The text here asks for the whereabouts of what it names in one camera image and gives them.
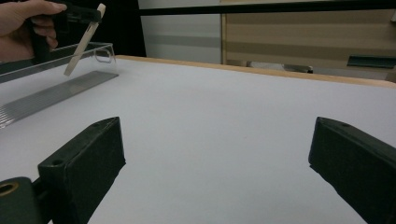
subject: white tabletop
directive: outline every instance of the white tabletop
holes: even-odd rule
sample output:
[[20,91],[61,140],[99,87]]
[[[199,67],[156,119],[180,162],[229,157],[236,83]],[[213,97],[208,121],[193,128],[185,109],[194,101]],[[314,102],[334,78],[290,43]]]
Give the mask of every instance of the white tabletop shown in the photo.
[[[120,76],[0,130],[0,179],[120,117],[127,164],[90,223],[364,223],[309,168],[316,117],[396,146],[396,90],[118,60]],[[65,81],[0,85],[1,103]]]

